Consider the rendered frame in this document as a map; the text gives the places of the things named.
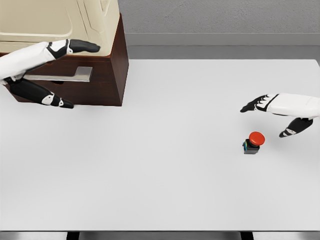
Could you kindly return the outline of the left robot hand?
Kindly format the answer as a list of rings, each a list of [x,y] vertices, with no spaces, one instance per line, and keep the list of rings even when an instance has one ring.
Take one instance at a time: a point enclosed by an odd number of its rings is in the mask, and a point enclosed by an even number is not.
[[[0,57],[0,84],[8,85],[10,93],[33,103],[73,109],[72,102],[59,97],[47,88],[24,78],[26,72],[37,69],[65,55],[97,53],[100,46],[79,39],[40,42]]]

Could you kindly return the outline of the dark brown wooden cabinet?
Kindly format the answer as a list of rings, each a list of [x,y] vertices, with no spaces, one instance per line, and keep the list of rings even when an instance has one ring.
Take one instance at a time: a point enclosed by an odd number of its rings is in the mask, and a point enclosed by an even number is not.
[[[115,83],[117,85],[119,97],[120,97],[121,102],[123,103],[127,74],[128,74],[128,69],[129,69],[129,59],[128,59],[128,53],[127,53],[127,47],[126,47],[123,20],[120,19],[120,22],[121,22],[121,24],[118,25],[118,29],[117,29],[116,36],[114,39],[113,47],[112,47],[111,53],[109,55],[95,56],[94,53],[82,51],[82,52],[78,52],[78,53],[67,54],[57,60],[62,60],[65,57],[107,57],[107,58],[109,58],[110,62],[112,64],[112,69],[114,72]],[[7,54],[0,53],[0,57],[7,55]],[[58,84],[59,83],[62,84],[64,80],[71,81],[71,82],[89,82],[92,68],[80,66],[77,68],[77,70],[75,72],[75,76],[73,76],[73,77],[70,77],[70,76],[60,76],[60,77],[59,76],[41,76],[41,75],[36,76],[36,75],[28,75],[27,74],[28,72],[25,73],[23,78],[26,80],[29,80],[33,83],[35,80],[39,80],[42,78],[46,81],[56,80],[56,82]],[[10,88],[8,85],[3,85],[3,86],[5,86],[7,88],[7,90],[10,92]],[[14,94],[12,94],[12,95],[19,102],[32,102],[30,100],[24,99],[24,98],[19,97],[17,95],[14,95]]]

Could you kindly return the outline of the beige machine on cabinet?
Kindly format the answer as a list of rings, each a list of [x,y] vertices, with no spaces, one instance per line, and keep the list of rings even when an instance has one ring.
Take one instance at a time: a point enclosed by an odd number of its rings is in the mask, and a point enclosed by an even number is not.
[[[0,0],[0,53],[78,39],[108,56],[120,24],[118,0]]]

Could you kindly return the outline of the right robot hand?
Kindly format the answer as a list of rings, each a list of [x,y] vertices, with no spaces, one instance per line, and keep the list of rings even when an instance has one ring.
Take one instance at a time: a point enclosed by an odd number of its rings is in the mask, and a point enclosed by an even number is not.
[[[241,113],[248,111],[294,117],[279,134],[280,138],[285,138],[303,132],[313,124],[315,118],[320,118],[320,98],[301,94],[270,93],[255,98],[240,110]]]

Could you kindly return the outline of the red button switch black base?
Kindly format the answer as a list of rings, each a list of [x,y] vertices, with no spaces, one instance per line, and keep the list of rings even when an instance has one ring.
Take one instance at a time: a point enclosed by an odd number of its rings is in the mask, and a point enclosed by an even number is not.
[[[244,154],[254,155],[260,150],[260,146],[265,143],[265,136],[258,131],[253,131],[243,142]]]

